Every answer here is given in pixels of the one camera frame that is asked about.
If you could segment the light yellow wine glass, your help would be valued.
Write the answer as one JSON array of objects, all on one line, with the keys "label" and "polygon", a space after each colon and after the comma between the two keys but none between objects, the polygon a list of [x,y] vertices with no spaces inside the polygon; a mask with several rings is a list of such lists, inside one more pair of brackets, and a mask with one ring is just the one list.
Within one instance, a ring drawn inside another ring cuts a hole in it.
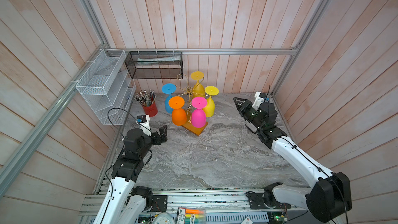
[{"label": "light yellow wine glass", "polygon": [[215,103],[212,97],[219,94],[219,89],[214,86],[207,86],[205,88],[205,93],[208,95],[208,98],[207,105],[205,108],[203,108],[203,111],[205,112],[206,117],[210,118],[214,115],[215,112]]}]

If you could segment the pink wine glass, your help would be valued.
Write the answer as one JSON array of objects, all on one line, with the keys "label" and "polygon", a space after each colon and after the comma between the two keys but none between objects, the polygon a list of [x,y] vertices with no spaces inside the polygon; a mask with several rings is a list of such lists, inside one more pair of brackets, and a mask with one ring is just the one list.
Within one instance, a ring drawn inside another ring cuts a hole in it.
[{"label": "pink wine glass", "polygon": [[191,123],[195,128],[202,128],[206,124],[206,114],[203,109],[207,106],[207,100],[198,96],[191,101],[191,105],[195,108],[191,115]]}]

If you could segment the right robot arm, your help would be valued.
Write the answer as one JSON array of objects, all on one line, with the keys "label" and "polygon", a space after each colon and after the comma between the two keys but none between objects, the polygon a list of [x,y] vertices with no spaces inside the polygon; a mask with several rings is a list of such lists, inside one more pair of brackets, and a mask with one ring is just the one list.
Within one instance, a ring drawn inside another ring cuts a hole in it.
[{"label": "right robot arm", "polygon": [[288,161],[308,183],[307,188],[270,184],[264,188],[263,204],[268,208],[277,208],[284,203],[298,206],[322,223],[347,215],[352,209],[349,178],[321,165],[276,125],[278,112],[269,97],[257,93],[254,102],[239,97],[233,100],[245,123],[254,126],[252,133]]}]

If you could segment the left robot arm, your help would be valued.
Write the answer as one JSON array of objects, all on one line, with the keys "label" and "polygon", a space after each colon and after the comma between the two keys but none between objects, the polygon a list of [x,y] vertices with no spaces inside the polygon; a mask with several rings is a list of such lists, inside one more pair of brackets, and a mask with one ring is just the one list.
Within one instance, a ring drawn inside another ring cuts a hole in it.
[{"label": "left robot arm", "polygon": [[151,147],[167,142],[167,125],[159,132],[144,133],[145,127],[127,132],[124,149],[112,167],[107,195],[94,220],[95,224],[133,224],[140,213],[152,208],[152,190],[135,183]]}]

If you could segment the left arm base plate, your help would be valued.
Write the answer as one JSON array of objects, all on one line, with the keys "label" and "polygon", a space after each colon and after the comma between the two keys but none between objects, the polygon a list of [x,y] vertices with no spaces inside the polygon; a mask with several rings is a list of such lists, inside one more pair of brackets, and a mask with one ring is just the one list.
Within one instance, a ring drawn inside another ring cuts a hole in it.
[{"label": "left arm base plate", "polygon": [[125,207],[125,211],[131,212],[165,212],[167,209],[168,196],[154,195],[151,197],[143,197],[140,195],[133,195]]}]

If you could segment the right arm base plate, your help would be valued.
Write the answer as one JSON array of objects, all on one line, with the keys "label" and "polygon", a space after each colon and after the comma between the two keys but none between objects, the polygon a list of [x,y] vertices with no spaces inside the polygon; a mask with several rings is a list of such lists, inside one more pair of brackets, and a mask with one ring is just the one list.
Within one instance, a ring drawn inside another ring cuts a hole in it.
[{"label": "right arm base plate", "polygon": [[277,202],[275,197],[268,191],[264,193],[256,193],[254,191],[248,191],[245,193],[246,198],[249,201],[251,209],[289,209],[291,204]]}]

